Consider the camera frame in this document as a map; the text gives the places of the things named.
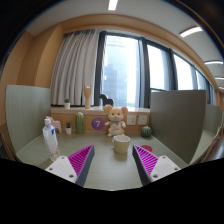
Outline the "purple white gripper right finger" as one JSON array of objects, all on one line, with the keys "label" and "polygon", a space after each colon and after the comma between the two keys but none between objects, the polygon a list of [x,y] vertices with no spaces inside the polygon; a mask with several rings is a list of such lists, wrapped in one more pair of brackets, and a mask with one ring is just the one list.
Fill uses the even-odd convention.
[{"label": "purple white gripper right finger", "polygon": [[140,146],[134,145],[132,154],[143,186],[180,170],[167,156],[157,156]]}]

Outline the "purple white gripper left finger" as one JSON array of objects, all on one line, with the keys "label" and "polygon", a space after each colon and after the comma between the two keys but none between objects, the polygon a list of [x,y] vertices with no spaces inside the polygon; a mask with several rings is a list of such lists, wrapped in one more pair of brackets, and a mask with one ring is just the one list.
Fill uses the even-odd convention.
[{"label": "purple white gripper left finger", "polygon": [[46,171],[83,187],[94,155],[94,146],[90,145],[69,157],[60,156]]}]

